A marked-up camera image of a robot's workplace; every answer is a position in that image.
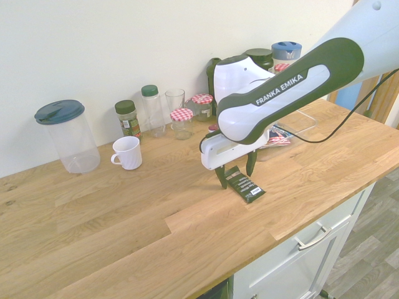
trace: cabinet door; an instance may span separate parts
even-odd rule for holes
[[[319,243],[304,249],[282,265],[271,270],[249,288],[248,298],[306,299],[316,296],[315,283],[329,263],[329,255],[339,246],[349,221],[333,230]]]

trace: floor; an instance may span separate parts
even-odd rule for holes
[[[324,290],[336,299],[399,299],[399,168],[376,183]]]

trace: drawer handle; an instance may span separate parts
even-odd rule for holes
[[[329,233],[331,233],[331,228],[326,229],[324,226],[322,226],[322,231],[324,231],[324,234],[322,234],[320,237],[318,237],[317,239],[313,240],[312,242],[309,242],[308,244],[303,244],[300,240],[298,240],[298,244],[299,244],[299,251],[307,249],[309,247],[312,247],[313,245],[316,245],[317,243],[319,243],[321,240],[323,240],[324,238],[326,238]]]

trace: black cable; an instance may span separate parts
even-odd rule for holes
[[[349,114],[345,117],[345,119],[339,124],[339,126],[338,127],[336,127],[335,128],[335,130],[328,136],[328,137],[326,137],[326,138],[324,138],[323,140],[318,140],[318,141],[311,141],[311,140],[307,140],[307,139],[304,139],[304,138],[302,138],[302,137],[300,137],[300,136],[298,136],[298,135],[296,135],[296,134],[293,134],[293,133],[291,133],[290,131],[287,131],[286,129],[283,129],[283,128],[280,128],[279,126],[277,126],[277,125],[274,125],[276,128],[278,128],[278,129],[280,129],[280,130],[283,130],[283,131],[286,131],[286,132],[288,132],[288,133],[290,133],[291,135],[293,135],[293,136],[295,136],[296,138],[298,138],[298,139],[300,139],[300,140],[302,140],[302,141],[305,141],[305,142],[308,142],[308,143],[321,143],[321,142],[325,142],[326,140],[328,140],[328,139],[330,139],[330,137],[332,136],[332,135],[334,135],[335,134],[335,132],[337,132],[338,131],[338,129],[348,120],[348,118],[355,112],[355,110],[358,108],[358,107],[360,107],[361,106],[361,104],[362,103],[364,103],[364,101],[369,97],[369,96],[371,96],[372,94],[373,94],[373,92],[374,91],[376,91],[377,90],[377,88],[378,87],[380,87],[385,81],[387,81],[394,73],[396,73],[397,71],[398,71],[399,69],[396,69],[396,70],[393,70],[392,72],[390,72],[384,79],[382,79],[356,106],[355,106],[355,108],[353,108],[350,112],[349,112]]]
[[[200,144],[199,144],[199,150],[200,150],[201,154],[203,154],[202,149],[201,149],[202,142],[204,142],[205,139],[211,138],[212,136],[215,136],[220,133],[222,133],[221,130],[217,129],[211,133],[206,134],[205,137],[202,138],[202,140],[200,141]]]

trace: blue lid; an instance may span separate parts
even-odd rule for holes
[[[302,45],[297,42],[276,42],[272,45],[273,58],[279,60],[293,60],[300,57]]]
[[[76,100],[63,100],[40,108],[35,119],[42,125],[55,125],[73,120],[85,111],[85,107]]]

